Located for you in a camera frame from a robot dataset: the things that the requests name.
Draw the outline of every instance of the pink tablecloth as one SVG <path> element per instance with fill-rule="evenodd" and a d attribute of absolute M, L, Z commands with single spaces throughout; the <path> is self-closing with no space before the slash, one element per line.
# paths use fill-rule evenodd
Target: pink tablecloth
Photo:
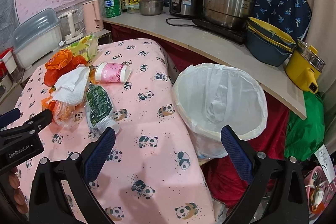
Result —
<path fill-rule="evenodd" d="M 93 65 L 101 62 L 124 63 L 132 69 L 128 83 L 103 84 L 121 131 L 97 180 L 90 183 L 101 206 L 113 221 L 123 223 L 214 223 L 210 192 L 186 126 L 172 105 L 160 46 L 150 39 L 104 45 Z M 22 117 L 13 126 L 41 111 L 41 99 L 48 95 L 44 72 L 44 66 L 39 67 L 26 85 L 16 104 Z M 78 107 L 75 126 L 66 130 L 53 122 L 40 138 L 44 152 L 18 167 L 27 202 L 42 157 L 63 160 L 98 136 L 90 133 L 84 109 Z M 83 221 L 67 185 L 64 189 L 75 216 Z"/>

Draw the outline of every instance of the yellow electric pot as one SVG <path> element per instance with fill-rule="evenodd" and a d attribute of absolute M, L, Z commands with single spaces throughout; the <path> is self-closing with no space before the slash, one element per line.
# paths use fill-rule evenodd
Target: yellow electric pot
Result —
<path fill-rule="evenodd" d="M 324 65 L 324 61 L 317 55 L 317 50 L 313 46 L 298 41 L 285 72 L 299 89 L 315 94 L 319 90 L 316 80 Z"/>

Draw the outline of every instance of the paper cup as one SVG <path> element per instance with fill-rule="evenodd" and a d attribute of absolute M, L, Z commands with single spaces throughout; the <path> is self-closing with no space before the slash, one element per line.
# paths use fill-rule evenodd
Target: paper cup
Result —
<path fill-rule="evenodd" d="M 101 63 L 94 75 L 97 82 L 125 83 L 131 74 L 128 66 L 115 63 Z"/>

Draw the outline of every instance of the storage box with clear lid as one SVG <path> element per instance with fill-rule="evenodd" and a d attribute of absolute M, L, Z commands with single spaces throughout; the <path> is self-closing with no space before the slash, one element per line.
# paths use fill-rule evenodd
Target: storage box with clear lid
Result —
<path fill-rule="evenodd" d="M 12 39 L 19 64 L 30 68 L 41 57 L 59 48 L 62 34 L 55 11 L 48 8 L 34 15 L 15 29 Z"/>

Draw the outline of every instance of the white tissue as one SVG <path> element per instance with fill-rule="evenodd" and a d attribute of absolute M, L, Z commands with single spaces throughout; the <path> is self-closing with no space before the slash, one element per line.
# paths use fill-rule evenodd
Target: white tissue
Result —
<path fill-rule="evenodd" d="M 79 105 L 84 98 L 89 73 L 90 68 L 81 66 L 62 75 L 55 84 L 56 91 L 51 94 L 53 100 L 74 106 Z"/>

